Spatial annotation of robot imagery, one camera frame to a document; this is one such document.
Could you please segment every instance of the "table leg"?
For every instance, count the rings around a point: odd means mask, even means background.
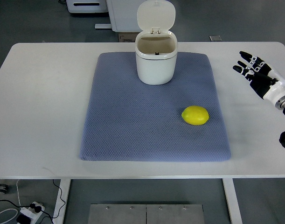
[[[232,178],[223,178],[223,186],[229,210],[230,221],[232,224],[242,224],[239,204],[236,198],[235,186]]]
[[[68,202],[68,194],[69,194],[69,189],[70,189],[70,183],[71,183],[71,179],[61,179],[60,180],[59,187],[63,191],[62,199],[66,202],[66,204],[62,207],[63,201],[60,198],[61,197],[61,191],[60,191],[60,189],[58,189],[57,200],[56,200],[54,214],[53,214],[53,217],[56,217],[57,215],[58,215],[58,217],[53,219],[54,224],[63,224],[64,214],[65,214],[67,202]]]

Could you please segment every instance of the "metal plate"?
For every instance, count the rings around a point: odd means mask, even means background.
[[[148,204],[147,224],[204,224],[201,204]]]
[[[92,204],[88,224],[204,224],[201,204]]]
[[[92,204],[88,224],[146,224],[145,204]]]

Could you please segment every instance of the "white table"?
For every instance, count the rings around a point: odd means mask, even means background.
[[[285,78],[285,47],[278,42],[179,43],[179,51],[209,57],[230,160],[82,161],[78,154],[97,58],[134,51],[134,43],[14,45],[0,69],[0,179],[223,178],[229,210],[236,209],[232,178],[285,177],[285,149],[278,141],[285,116],[232,69],[241,50],[271,63]]]

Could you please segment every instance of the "black cable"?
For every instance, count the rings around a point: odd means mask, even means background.
[[[66,204],[66,202],[62,199],[63,190],[61,189],[61,187],[59,187],[59,186],[57,186],[57,187],[60,189],[60,200],[63,201],[63,205],[59,208],[58,214],[57,214],[56,217],[51,217],[49,214],[47,214],[48,216],[45,216],[45,217],[44,217],[44,218],[49,217],[51,221],[52,221],[53,218],[59,217],[60,209],[62,209],[62,207],[65,206],[65,204]]]
[[[13,202],[11,202],[11,201],[9,201],[9,200],[0,200],[0,202],[9,202],[9,203],[11,203],[13,206],[15,206],[16,208],[30,207],[30,205],[26,205],[26,206],[18,206],[18,205],[15,205]],[[48,215],[48,217],[50,218],[52,224],[54,224],[53,221],[52,221],[52,217],[51,217],[47,212],[44,212],[44,211],[42,211],[42,210],[41,210],[41,212],[43,212],[43,213],[45,213],[46,215]]]
[[[13,202],[9,201],[9,200],[0,200],[0,202],[10,202],[13,206],[17,207],[17,208],[23,208],[24,206],[18,206],[15,205]]]
[[[51,217],[50,214],[48,214],[47,212],[44,212],[44,211],[41,210],[42,213],[44,213],[44,214],[47,215],[47,216],[45,216],[44,218],[46,218],[46,217],[50,218],[52,224],[54,224],[52,219],[59,217],[60,209],[62,209],[62,207],[66,204],[66,202],[62,199],[63,190],[61,189],[61,187],[57,186],[57,185],[54,183],[54,180],[53,180],[53,184],[54,184],[56,187],[58,187],[58,188],[60,189],[60,199],[63,201],[63,205],[59,208],[58,214],[57,214],[56,217]],[[30,205],[27,205],[27,206],[18,206],[18,205],[16,205],[16,204],[14,204],[13,202],[9,201],[9,200],[0,200],[0,202],[9,202],[9,203],[11,203],[13,206],[15,206],[16,208],[30,207]]]
[[[62,190],[59,186],[57,186],[57,187],[60,189],[60,200],[63,202],[63,205],[59,208],[57,216],[56,216],[56,217],[53,217],[53,218],[59,217],[60,209],[62,209],[62,207],[65,206],[65,204],[66,204],[66,202],[62,199],[63,190]]]

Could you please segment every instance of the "white trash can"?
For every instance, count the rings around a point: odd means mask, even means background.
[[[175,8],[166,0],[148,0],[137,11],[142,29],[135,40],[137,72],[149,85],[169,82],[174,75],[178,42],[169,31],[175,20]]]

